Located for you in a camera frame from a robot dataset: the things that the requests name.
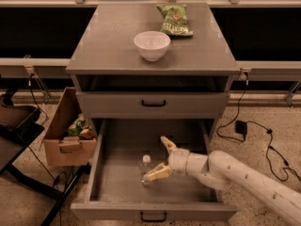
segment concrete floor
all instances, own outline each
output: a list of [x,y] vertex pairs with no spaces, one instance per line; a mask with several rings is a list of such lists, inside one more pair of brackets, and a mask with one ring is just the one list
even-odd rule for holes
[[[56,109],[56,104],[41,105],[50,118],[52,118]],[[237,107],[235,103],[229,105],[219,125],[230,121],[236,114]],[[262,105],[243,105],[240,109],[238,120],[255,121],[262,125],[271,128],[274,132],[273,146],[279,150],[290,163],[291,167],[301,174],[301,107],[289,108],[287,106],[262,106]],[[234,134],[234,125],[231,125],[221,131],[223,135],[238,137]],[[42,144],[44,133],[40,135],[30,146],[36,153],[48,170],[57,176],[61,171],[69,171],[69,167],[48,167],[45,159],[45,151]],[[248,135],[246,142],[234,143],[226,141],[214,134],[211,148],[213,150],[222,150],[232,154],[242,162],[246,163],[253,169],[274,178],[268,162],[265,158],[266,148],[269,142],[269,136],[265,131],[255,124],[250,124],[248,127]],[[284,176],[281,172],[283,167],[282,161],[271,153],[273,165],[276,173],[279,176]],[[52,178],[48,175],[45,169],[40,165],[33,154],[27,149],[15,162],[16,166],[24,174],[35,178],[45,184],[51,186]],[[301,193],[301,183],[292,175],[285,186]],[[228,222],[199,222],[199,221],[167,221],[165,223],[140,223],[138,221],[98,221],[98,220],[81,220],[71,211],[71,203],[82,202],[85,197],[87,188],[88,175],[84,175],[76,188],[69,196],[61,209],[61,217],[59,214],[51,225],[75,226],[75,225],[177,225],[177,226],[197,226],[197,225],[286,225],[283,220],[276,214],[270,212],[261,202],[256,200],[248,192],[240,186],[233,184],[228,191],[222,192],[222,200],[224,204],[236,206],[237,213]],[[40,225],[43,219],[52,208],[54,201],[39,193],[21,186],[8,173],[4,173],[0,177],[0,222],[1,225]]]

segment black handle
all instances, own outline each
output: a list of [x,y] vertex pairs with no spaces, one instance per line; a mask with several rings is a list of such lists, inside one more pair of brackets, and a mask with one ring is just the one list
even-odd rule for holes
[[166,100],[164,100],[161,104],[146,104],[145,101],[142,100],[141,104],[145,107],[163,107],[166,105]]
[[162,219],[144,219],[143,218],[143,212],[140,212],[140,219],[142,222],[165,222],[167,219],[167,213],[164,212]]

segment brown box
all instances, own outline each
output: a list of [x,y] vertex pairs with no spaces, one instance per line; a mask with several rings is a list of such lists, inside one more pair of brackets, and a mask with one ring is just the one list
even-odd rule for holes
[[75,88],[65,88],[56,112],[44,138],[47,164],[49,166],[85,165],[94,151],[96,140],[79,140],[65,137],[66,130],[81,113]]

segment clear plastic bottle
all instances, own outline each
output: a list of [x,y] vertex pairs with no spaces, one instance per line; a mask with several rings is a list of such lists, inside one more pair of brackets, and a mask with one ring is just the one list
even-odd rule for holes
[[145,181],[143,180],[143,175],[148,173],[151,170],[152,163],[151,163],[151,157],[147,154],[143,155],[142,161],[140,162],[139,168],[142,175],[141,183],[143,186],[149,186],[151,184],[151,181]]

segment white robotic arm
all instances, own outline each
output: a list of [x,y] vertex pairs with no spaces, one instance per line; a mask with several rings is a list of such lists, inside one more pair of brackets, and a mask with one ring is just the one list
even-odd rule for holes
[[226,190],[234,182],[263,202],[290,225],[301,225],[301,194],[248,167],[233,156],[213,151],[210,155],[179,149],[161,137],[169,153],[168,165],[159,164],[144,175],[152,181],[172,173],[192,176],[215,190]]

